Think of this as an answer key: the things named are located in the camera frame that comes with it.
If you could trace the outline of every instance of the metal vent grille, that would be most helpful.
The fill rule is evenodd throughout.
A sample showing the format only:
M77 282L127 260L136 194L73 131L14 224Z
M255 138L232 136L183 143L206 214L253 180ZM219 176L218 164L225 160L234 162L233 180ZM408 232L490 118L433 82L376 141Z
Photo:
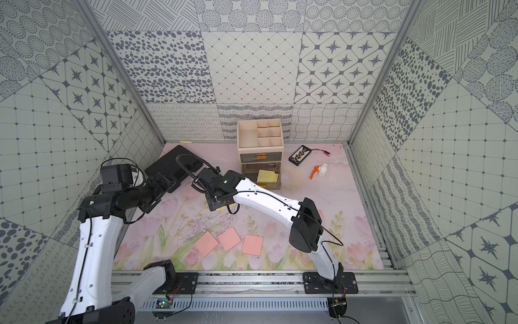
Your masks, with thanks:
M175 298L172 308L155 308L161 298L150 298L139 309L140 312L175 312L186 308L191 298ZM225 298L196 297L186 311L325 311L327 299L308 298Z

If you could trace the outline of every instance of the yellow sticky note pad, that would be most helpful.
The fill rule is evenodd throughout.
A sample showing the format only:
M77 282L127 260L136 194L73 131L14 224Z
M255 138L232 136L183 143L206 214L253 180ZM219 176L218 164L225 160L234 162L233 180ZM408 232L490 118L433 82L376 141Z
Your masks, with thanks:
M257 182L277 182L279 174L273 171L259 170Z

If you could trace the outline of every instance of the battery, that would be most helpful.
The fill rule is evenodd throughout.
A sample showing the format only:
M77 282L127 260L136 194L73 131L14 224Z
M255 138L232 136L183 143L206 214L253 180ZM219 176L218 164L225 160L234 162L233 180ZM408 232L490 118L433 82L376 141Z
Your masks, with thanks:
M308 157L309 153L311 153L311 149L309 147L306 147L304 145L301 145L301 147L298 148L298 150L293 153L288 160L295 164L300 165L302 161L304 161L305 158Z

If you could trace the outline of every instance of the white pipe fitting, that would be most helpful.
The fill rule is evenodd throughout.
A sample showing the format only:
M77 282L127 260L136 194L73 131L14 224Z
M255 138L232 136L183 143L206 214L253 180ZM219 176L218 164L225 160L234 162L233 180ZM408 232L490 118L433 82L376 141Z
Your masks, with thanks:
M323 163L319 168L319 174L323 176L327 172L327 163Z

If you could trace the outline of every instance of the orange valve handle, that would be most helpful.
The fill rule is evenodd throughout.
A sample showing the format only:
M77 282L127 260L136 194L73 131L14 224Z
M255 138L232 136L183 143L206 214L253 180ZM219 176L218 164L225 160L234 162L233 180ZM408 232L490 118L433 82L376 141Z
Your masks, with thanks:
M315 173L317 173L318 171L320 170L320 167L317 165L315 167L315 169L313 170L313 173L311 174L311 177L309 177L310 179L313 179L313 176L315 175Z

